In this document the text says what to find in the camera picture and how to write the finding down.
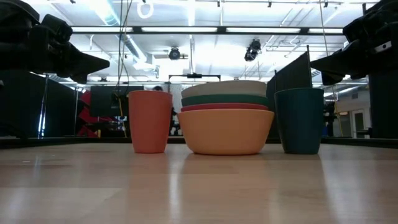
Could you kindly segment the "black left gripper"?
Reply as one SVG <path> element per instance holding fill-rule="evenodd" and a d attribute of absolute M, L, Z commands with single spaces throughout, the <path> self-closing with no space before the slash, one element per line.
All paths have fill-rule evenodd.
<path fill-rule="evenodd" d="M 109 67 L 108 60 L 78 50 L 70 43 L 71 36 L 72 28 L 64 20 L 45 15 L 42 22 L 30 30 L 34 69 L 86 83 L 88 74 Z"/>

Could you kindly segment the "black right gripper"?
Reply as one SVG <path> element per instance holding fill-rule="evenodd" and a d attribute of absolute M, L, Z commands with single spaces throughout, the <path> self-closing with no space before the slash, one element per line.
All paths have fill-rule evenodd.
<path fill-rule="evenodd" d="M 365 14 L 343 28 L 348 44 L 327 57 L 311 61 L 312 68 L 322 72 L 326 86 L 341 82 L 345 76 L 353 80 L 367 75 L 366 63 L 375 25 L 372 14 Z"/>

